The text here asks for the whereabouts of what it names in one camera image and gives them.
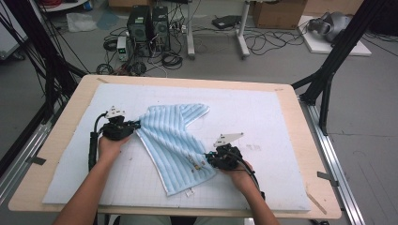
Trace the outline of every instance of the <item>forearm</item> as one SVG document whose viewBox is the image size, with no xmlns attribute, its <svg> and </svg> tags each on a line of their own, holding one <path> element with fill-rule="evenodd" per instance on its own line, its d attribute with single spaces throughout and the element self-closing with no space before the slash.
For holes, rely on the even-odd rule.
<svg viewBox="0 0 398 225">
<path fill-rule="evenodd" d="M 276 225 L 279 224 L 266 202 L 261 197 L 256 188 L 247 190 L 243 195 L 252 209 L 254 224 L 256 225 Z"/>
<path fill-rule="evenodd" d="M 54 224 L 92 224 L 112 163 L 99 161 L 62 209 Z"/>
</svg>

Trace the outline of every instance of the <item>floor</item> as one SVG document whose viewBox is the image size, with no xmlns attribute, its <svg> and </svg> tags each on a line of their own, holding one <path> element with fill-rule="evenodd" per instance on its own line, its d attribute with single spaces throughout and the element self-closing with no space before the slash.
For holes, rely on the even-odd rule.
<svg viewBox="0 0 398 225">
<path fill-rule="evenodd" d="M 98 22 L 107 13 L 97 9 L 82 13 Z M 193 24 L 210 27 L 214 17 L 193 19 Z M 62 15 L 54 15 L 61 23 Z M 64 34 L 71 48 L 90 71 L 104 62 L 103 38 L 112 30 L 126 24 L 115 24 L 90 32 Z M 398 43 L 371 39 L 394 53 L 391 54 L 366 40 L 371 57 L 349 56 L 333 80 L 331 88 L 328 131 L 346 179 L 356 198 L 366 224 L 398 224 Z M 63 44 L 68 61 L 81 67 L 72 52 Z M 305 44 L 288 45 L 264 55 L 241 60 L 233 33 L 195 33 L 195 60 L 187 57 L 183 48 L 182 68 L 165 71 L 155 68 L 146 76 L 201 80 L 240 81 L 253 83 L 294 83 L 316 72 L 327 55 L 309 53 Z M 120 65 L 116 60 L 111 65 Z M 301 94 L 305 88 L 297 90 Z M 28 60 L 0 62 L 0 157 L 10 148 L 18 135 L 43 103 L 38 79 Z M 56 214 L 17 213 L 8 210 L 12 193 L 0 206 L 2 224 L 51 224 Z M 281 219 L 282 224 L 311 224 L 304 219 Z M 342 216 L 330 224 L 349 224 Z"/>
</svg>

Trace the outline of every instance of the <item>human hand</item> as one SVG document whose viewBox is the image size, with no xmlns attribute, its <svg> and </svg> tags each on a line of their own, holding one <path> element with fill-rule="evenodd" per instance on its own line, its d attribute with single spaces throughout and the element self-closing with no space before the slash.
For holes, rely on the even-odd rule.
<svg viewBox="0 0 398 225">
<path fill-rule="evenodd" d="M 106 137 L 99 138 L 99 162 L 106 161 L 113 163 L 120 154 L 120 147 L 129 140 L 129 137 L 120 140 L 112 141 Z"/>
<path fill-rule="evenodd" d="M 253 166 L 245 161 L 246 164 L 250 167 L 251 170 L 253 170 Z M 245 170 L 245 168 L 242 165 L 238 165 L 235 170 L 232 171 L 224 171 L 221 170 L 223 173 L 229 175 L 231 177 L 232 182 L 234 183 L 235 187 L 242 192 L 243 195 L 250 193 L 251 191 L 257 191 L 257 187 L 248 174 L 248 172 Z"/>
</svg>

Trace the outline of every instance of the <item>striped towel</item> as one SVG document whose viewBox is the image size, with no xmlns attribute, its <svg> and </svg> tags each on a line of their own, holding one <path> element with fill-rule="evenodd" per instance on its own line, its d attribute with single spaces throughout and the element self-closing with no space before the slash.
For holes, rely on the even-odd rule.
<svg viewBox="0 0 398 225">
<path fill-rule="evenodd" d="M 206 114 L 203 104 L 161 105 L 140 116 L 137 134 L 154 161 L 167 196 L 194 187 L 216 172 L 207 163 L 205 147 L 187 126 Z"/>
</svg>

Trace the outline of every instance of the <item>wooden table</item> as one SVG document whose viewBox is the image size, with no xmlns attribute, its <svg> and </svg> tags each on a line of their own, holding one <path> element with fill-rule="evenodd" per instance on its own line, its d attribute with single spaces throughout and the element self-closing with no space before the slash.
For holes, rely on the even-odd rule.
<svg viewBox="0 0 398 225">
<path fill-rule="evenodd" d="M 339 218 L 341 209 L 328 180 L 318 178 L 317 172 L 325 168 L 316 149 L 313 136 L 309 130 L 303 112 L 299 106 L 293 88 L 288 84 L 254 83 L 254 82 L 220 82 L 163 78 L 85 76 L 67 107 L 56 122 L 53 131 L 43 144 L 38 157 L 47 161 L 40 166 L 32 164 L 20 186 L 9 202 L 12 211 L 59 212 L 61 204 L 43 204 L 42 199 L 50 185 L 54 171 L 69 144 L 73 132 L 79 124 L 86 107 L 101 83 L 124 83 L 159 86 L 181 86 L 218 88 L 232 90 L 256 90 L 275 92 L 281 104 L 283 117 L 295 150 L 302 180 L 311 203 L 308 213 L 276 213 L 278 218 Z M 154 208 L 100 206 L 100 213 L 110 214 L 146 214 L 146 215 L 180 215 L 180 216 L 213 216 L 213 217 L 250 217 L 248 210 L 214 210 L 189 208 Z"/>
</svg>

